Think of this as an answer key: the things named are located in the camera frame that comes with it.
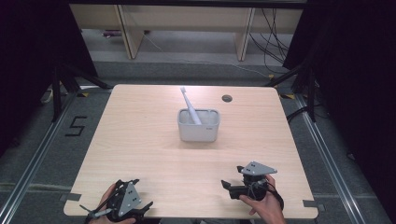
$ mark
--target dark wall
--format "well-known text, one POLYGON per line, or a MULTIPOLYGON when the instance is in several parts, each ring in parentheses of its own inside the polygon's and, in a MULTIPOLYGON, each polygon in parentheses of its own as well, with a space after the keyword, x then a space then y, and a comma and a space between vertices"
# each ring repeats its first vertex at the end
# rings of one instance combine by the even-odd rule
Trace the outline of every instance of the dark wall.
POLYGON ((97 75, 73 14, 62 1, 1 1, 0 30, 1 156, 39 105, 56 63, 97 75))
POLYGON ((313 42, 318 37, 318 33, 329 19, 335 6, 334 0, 307 0, 308 3, 321 3, 328 7, 308 7, 304 9, 299 23, 297 24, 295 35, 290 43, 288 56, 283 66, 292 69, 303 62, 311 49, 313 42))
POLYGON ((349 1, 349 6, 324 49, 326 57, 316 63, 316 76, 332 119, 396 222, 396 2, 349 1))

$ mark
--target white container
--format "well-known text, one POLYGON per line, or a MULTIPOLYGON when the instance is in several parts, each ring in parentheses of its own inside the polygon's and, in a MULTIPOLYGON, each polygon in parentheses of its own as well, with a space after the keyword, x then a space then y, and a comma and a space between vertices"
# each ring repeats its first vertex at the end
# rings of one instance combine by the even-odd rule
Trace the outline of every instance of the white container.
POLYGON ((215 109, 195 109, 202 124, 195 124, 187 108, 178 111, 180 139, 186 142, 214 142, 218 137, 220 113, 215 109))

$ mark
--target white toothbrush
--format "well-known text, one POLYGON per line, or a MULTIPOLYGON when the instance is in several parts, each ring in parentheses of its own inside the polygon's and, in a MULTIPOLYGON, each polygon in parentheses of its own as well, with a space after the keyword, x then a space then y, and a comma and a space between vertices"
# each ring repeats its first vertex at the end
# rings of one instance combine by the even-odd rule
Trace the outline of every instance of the white toothbrush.
POLYGON ((202 124, 201 120, 198 118, 197 112, 195 111, 194 107, 192 107, 192 104, 189 101, 189 98, 186 96, 186 89, 184 87, 180 87, 181 93, 183 93, 184 100, 186 101, 187 108, 189 109, 190 116, 192 117, 192 120, 194 121, 195 124, 202 124))

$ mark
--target hand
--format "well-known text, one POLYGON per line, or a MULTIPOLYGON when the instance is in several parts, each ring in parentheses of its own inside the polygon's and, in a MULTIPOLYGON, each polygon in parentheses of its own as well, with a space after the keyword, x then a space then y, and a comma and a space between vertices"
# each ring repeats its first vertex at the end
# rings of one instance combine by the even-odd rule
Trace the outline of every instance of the hand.
MULTIPOLYGON (((102 196, 102 200, 99 202, 99 205, 102 204, 111 194, 111 192, 113 192, 114 188, 116 187, 116 184, 112 184, 108 190, 106 191, 106 193, 102 196)), ((106 210, 106 206, 103 206, 100 211, 106 210)), ((108 220, 107 216, 101 216, 97 219, 93 219, 90 221, 90 224, 111 224, 114 222, 111 222, 110 220, 108 220)), ((117 222, 120 224, 132 224, 132 223, 136 223, 136 220, 134 218, 128 218, 125 219, 121 222, 117 222)))
MULTIPOLYGON (((275 180, 270 175, 266 175, 265 178, 275 187, 275 180)), ((271 190, 275 190, 271 185, 268 185, 268 187, 271 190)), ((261 201, 251 200, 247 195, 240 195, 239 199, 250 205, 251 210, 249 214, 251 216, 257 213, 267 224, 286 223, 279 201, 271 192, 267 191, 264 199, 261 201)))

